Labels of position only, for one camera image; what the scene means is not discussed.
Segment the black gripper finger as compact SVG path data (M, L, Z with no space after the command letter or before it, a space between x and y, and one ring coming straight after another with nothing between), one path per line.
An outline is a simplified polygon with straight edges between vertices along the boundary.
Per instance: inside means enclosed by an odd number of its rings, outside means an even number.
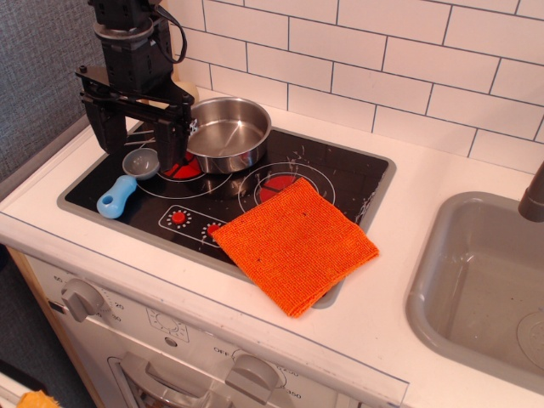
M162 116L154 124L160 171L169 171L184 159L190 136L191 114Z
M85 99L83 104L88 121L103 151L113 154L121 149L127 138L125 116L114 108L91 99Z

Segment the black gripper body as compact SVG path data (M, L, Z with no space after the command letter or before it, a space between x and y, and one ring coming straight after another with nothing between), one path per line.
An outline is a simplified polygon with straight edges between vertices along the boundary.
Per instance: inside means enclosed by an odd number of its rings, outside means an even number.
M169 40L102 42L103 66L82 65L82 102L94 127L123 127L125 118L188 127L195 99L178 87L173 66L184 54L172 55Z

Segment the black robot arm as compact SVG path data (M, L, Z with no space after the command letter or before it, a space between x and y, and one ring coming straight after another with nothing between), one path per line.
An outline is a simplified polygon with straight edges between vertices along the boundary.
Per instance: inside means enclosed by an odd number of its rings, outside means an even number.
M194 97L173 81L170 27L177 20L158 1L92 1L105 66L82 65L82 103L100 147L112 154L128 137L127 118L154 128L160 169L184 159Z

